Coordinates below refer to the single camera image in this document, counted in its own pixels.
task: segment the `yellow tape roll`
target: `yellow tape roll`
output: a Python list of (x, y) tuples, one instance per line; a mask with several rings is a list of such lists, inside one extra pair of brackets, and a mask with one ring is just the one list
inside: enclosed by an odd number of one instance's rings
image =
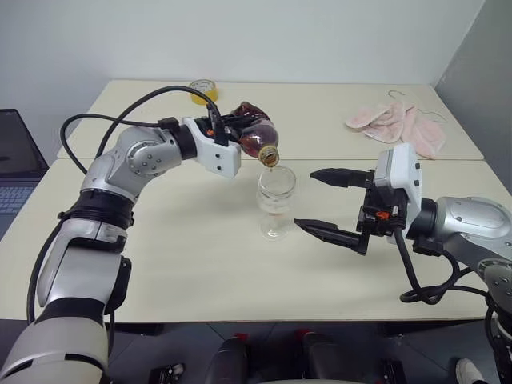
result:
[[(211, 80), (207, 80), (207, 79), (196, 80), (195, 82), (192, 82), (189, 85), (189, 87), (194, 88), (195, 90), (198, 90), (199, 92), (204, 93), (206, 96), (211, 98), (214, 102), (217, 101), (217, 97), (218, 97), (217, 87), (216, 87), (215, 83), (212, 82)], [(196, 104), (199, 104), (200, 106), (206, 105), (206, 101), (204, 101), (199, 96), (192, 94), (191, 97), (192, 97), (192, 101), (195, 102)]]

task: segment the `laptop keyboard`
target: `laptop keyboard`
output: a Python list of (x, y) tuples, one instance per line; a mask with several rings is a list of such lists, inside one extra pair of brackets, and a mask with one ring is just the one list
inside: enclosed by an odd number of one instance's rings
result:
[(0, 186), (0, 214), (16, 214), (34, 191), (29, 186)]

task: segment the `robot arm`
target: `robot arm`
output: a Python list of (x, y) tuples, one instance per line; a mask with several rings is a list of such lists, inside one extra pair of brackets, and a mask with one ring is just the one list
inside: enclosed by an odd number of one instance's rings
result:
[(37, 284), (44, 311), (14, 344), (0, 382), (109, 382), (103, 315), (126, 296), (131, 264), (121, 252), (138, 196), (151, 180), (189, 158), (232, 178), (240, 154), (239, 144), (217, 144), (192, 118), (123, 131), (115, 147), (90, 166), (76, 203), (59, 216)]
[[(436, 202), (422, 198), (421, 167), (407, 143), (381, 153), (375, 170), (327, 169), (310, 176), (332, 186), (366, 189), (357, 224), (360, 234), (319, 220), (296, 219), (295, 222), (324, 242), (348, 247), (360, 254), (366, 254), (371, 235), (388, 236), (390, 242), (396, 241), (414, 288), (401, 297), (404, 302), (421, 299), (427, 304), (436, 304), (463, 276), (457, 262), (466, 264), (480, 276), (489, 289), (488, 315), (498, 314), (499, 335), (489, 337), (498, 372), (502, 383), (510, 384), (512, 213), (484, 198), (440, 198)], [(422, 289), (412, 269), (404, 237), (413, 240), (414, 252), (446, 256), (454, 268), (452, 278), (441, 286)]]

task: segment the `white table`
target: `white table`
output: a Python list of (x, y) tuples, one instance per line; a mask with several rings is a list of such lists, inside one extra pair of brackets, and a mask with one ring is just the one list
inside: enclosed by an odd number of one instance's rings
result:
[[(188, 85), (188, 82), (157, 82), (113, 80), (109, 82), (91, 113), (119, 115), (129, 104), (157, 88), (168, 85)], [(360, 85), (360, 84), (218, 84), (218, 107), (222, 114), (247, 100), (268, 113), (276, 125), (280, 140), (279, 152), (283, 159), (376, 159), (378, 153), (392, 145), (377, 142), (345, 126), (346, 119), (354, 116), (360, 106), (373, 106), (393, 101), (388, 92), (396, 90), (395, 97), (416, 105), (425, 112), (435, 112), (446, 122), (446, 144), (438, 155), (440, 159), (481, 160), (482, 154), (442, 103), (431, 86)], [(140, 106), (129, 115), (131, 120), (156, 122), (160, 118), (175, 116), (201, 117), (206, 108), (193, 104), (183, 92), (160, 95)], [(433, 120), (435, 114), (426, 115)], [(87, 119), (80, 123), (70, 137), (71, 147), (79, 158), (93, 158), (109, 122)], [(122, 129), (114, 132), (110, 148)], [(65, 151), (58, 154), (67, 158)]]
[[(90, 160), (84, 161), (88, 166)], [(354, 230), (364, 191), (310, 179), (324, 167), (361, 170), (375, 161), (283, 162), (298, 176), (293, 214)], [(504, 186), (484, 162), (423, 161), (424, 196), (481, 195), (512, 206)], [(396, 248), (372, 238), (367, 256), (320, 242), (294, 227), (280, 242), (259, 232), (254, 160), (227, 180), (193, 161), (154, 180), (136, 205), (124, 255), (133, 271), (120, 322), (273, 320), (420, 320), (480, 318), (483, 300), (449, 292), (436, 306), (403, 304), (409, 290)], [(59, 159), (0, 242), (0, 318), (25, 318), (26, 288), (35, 257), (75, 202), (81, 173)], [(414, 255), (423, 285), (450, 272), (442, 258)], [(461, 283), (484, 288), (475, 276)]]

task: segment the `white wall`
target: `white wall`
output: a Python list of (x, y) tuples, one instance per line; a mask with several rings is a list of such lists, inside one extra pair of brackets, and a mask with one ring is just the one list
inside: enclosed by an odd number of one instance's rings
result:
[(48, 160), (109, 78), (432, 83), (484, 0), (0, 0), (0, 107)]

